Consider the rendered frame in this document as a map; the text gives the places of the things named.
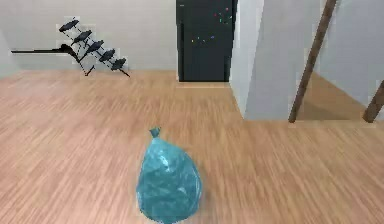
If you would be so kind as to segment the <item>brown wooden door frame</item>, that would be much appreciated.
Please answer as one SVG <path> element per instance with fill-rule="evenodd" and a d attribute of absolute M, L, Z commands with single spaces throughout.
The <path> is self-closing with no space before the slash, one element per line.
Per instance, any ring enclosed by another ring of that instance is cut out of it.
<path fill-rule="evenodd" d="M 294 123 L 297 119 L 298 112 L 302 105 L 307 87 L 313 74 L 313 70 L 319 56 L 325 35 L 327 33 L 336 3 L 338 0 L 326 0 L 321 18 L 316 30 L 316 35 L 312 42 L 312 46 L 306 61 L 306 65 L 300 80 L 300 83 L 297 88 L 296 96 L 293 101 L 293 105 L 288 117 L 290 123 Z M 375 95 L 370 101 L 368 107 L 365 109 L 362 119 L 367 123 L 373 123 L 377 116 L 379 115 L 380 110 L 384 106 L 384 80 L 380 83 L 377 88 Z"/>

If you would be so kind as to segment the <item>teal tied garbage bag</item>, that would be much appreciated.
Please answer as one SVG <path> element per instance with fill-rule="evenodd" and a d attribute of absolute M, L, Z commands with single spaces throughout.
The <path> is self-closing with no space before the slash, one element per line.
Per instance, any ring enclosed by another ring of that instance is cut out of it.
<path fill-rule="evenodd" d="M 202 180 L 192 158 L 161 138 L 161 128 L 149 130 L 136 185 L 139 210 L 159 224 L 176 224 L 194 215 L 202 195 Z"/>

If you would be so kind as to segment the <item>black fridge with magnets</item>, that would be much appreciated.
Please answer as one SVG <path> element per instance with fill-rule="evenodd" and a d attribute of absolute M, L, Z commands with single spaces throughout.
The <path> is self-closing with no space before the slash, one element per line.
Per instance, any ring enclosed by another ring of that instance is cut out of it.
<path fill-rule="evenodd" d="M 176 0 L 181 82 L 228 82 L 239 0 Z"/>

